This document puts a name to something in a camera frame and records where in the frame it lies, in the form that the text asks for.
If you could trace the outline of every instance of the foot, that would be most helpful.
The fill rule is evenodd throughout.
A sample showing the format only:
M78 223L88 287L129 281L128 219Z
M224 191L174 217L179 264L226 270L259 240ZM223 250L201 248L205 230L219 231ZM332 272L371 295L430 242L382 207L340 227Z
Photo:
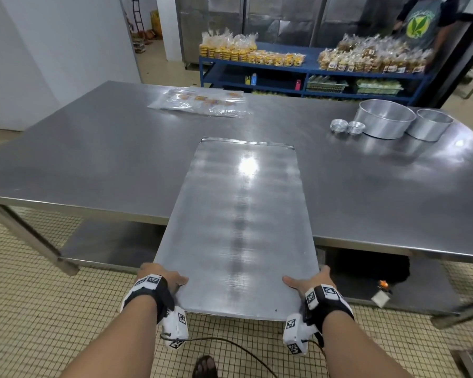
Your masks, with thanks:
M198 358L193 369L193 378L217 378L217 368L211 356Z

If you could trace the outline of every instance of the black wrist strap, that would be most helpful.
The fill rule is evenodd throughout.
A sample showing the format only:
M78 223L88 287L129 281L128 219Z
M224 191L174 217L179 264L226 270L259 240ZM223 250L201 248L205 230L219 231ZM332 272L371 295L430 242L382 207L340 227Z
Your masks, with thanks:
M168 309L174 311L175 302L170 291L168 290L168 283L164 277L158 275L148 275L143 279L138 280L125 296L122 302L121 310L123 310L126 305L132 301L132 299L144 294L151 296L156 301L158 312L156 324L159 324L159 322L166 317Z
M321 284L320 286L309 289L305 293L305 306L304 321L307 325L314 324L316 326L319 333L316 333L315 336L321 347L324 347L322 325L329 313L333 311L343 311L354 319L354 314L349 304L345 301L340 292L331 285Z

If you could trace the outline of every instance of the t-shirt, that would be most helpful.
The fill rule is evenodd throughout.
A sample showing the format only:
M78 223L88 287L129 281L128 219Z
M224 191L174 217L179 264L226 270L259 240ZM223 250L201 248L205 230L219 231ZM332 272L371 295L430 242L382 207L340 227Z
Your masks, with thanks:
M405 21L408 13L412 10L418 0L408 0L404 5L401 13L398 15L398 21ZM453 24L457 19L457 9L459 8L459 0L443 0L441 4L439 27L445 27Z

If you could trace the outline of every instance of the leaf logo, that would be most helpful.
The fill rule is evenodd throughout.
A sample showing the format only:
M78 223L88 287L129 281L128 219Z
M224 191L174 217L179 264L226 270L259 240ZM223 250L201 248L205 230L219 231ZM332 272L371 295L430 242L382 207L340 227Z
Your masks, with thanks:
M408 22L407 36L410 38L421 38L429 29L431 18L428 15L412 17Z

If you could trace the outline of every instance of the aluminum baking sheet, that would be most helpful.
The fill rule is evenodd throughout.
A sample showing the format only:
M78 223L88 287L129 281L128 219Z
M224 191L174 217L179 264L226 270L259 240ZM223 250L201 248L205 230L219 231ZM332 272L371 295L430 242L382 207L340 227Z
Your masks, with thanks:
M300 308L290 275L319 272L292 146L205 138L155 262L189 277L186 311L283 321Z

